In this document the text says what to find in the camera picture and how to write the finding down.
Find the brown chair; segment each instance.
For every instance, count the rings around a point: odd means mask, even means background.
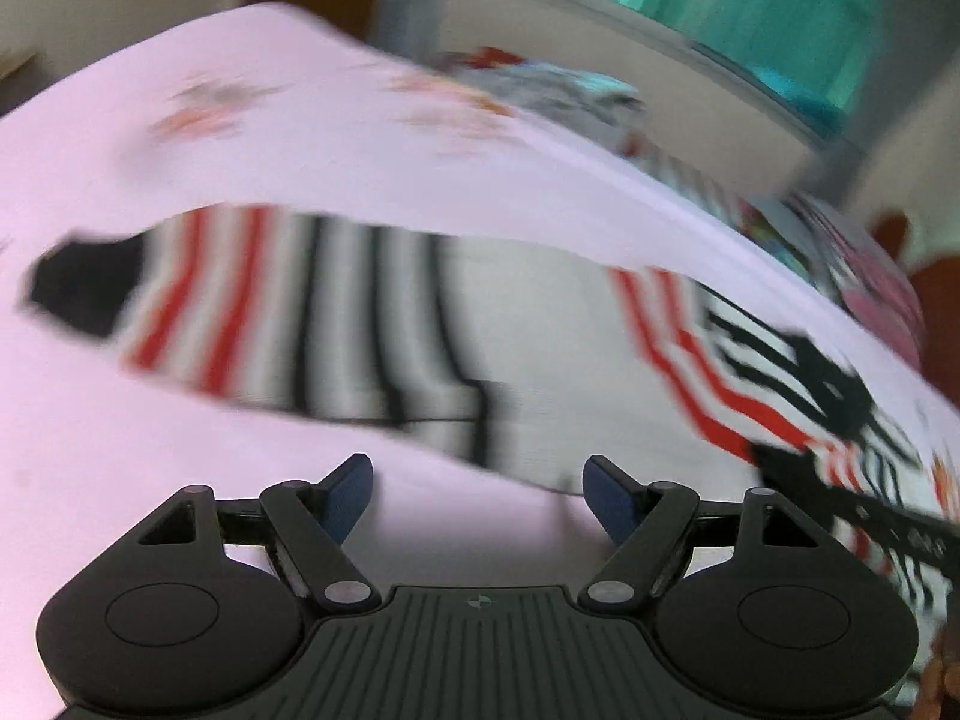
[[[960,256],[943,257],[910,275],[920,300],[926,343],[923,376],[960,408]]]
[[[910,220],[906,218],[903,211],[897,211],[895,214],[884,217],[880,224],[874,227],[872,235],[874,240],[880,244],[880,248],[890,255],[891,260],[896,262],[904,250],[904,241],[906,241],[906,234],[909,229]]]

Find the gray cloth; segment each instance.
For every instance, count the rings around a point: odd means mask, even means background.
[[[437,51],[443,0],[377,0],[368,43],[427,64]]]
[[[840,208],[871,153],[960,49],[960,0],[887,0],[883,50],[842,135],[803,168],[795,189]]]

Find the white bedsheet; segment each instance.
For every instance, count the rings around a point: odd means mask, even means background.
[[[750,242],[539,119],[507,119],[509,141],[461,138],[435,116],[426,127],[430,95],[390,88],[408,71],[296,10],[261,5],[120,52],[0,121],[0,241],[9,241],[0,254],[0,717],[59,711],[34,645],[42,605],[182,485],[250,497],[368,453],[376,499],[346,548],[383,590],[576,590],[610,550],[579,498],[375,432],[232,410],[117,370],[96,346],[17,307],[25,269],[71,229],[133,233],[210,202],[262,200],[665,266],[848,359],[925,461],[931,442],[960,454],[949,405]],[[278,91],[243,112],[232,136],[157,141],[150,127],[198,73]]]

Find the ribbed surface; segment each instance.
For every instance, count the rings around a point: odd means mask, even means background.
[[[280,680],[203,720],[707,717],[740,715],[678,685],[632,623],[579,613],[558,587],[401,587],[384,610],[320,626]]]

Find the crosshair logo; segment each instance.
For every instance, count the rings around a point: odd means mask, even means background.
[[[487,608],[493,603],[493,598],[487,595],[473,595],[467,598],[467,603],[473,608]]]

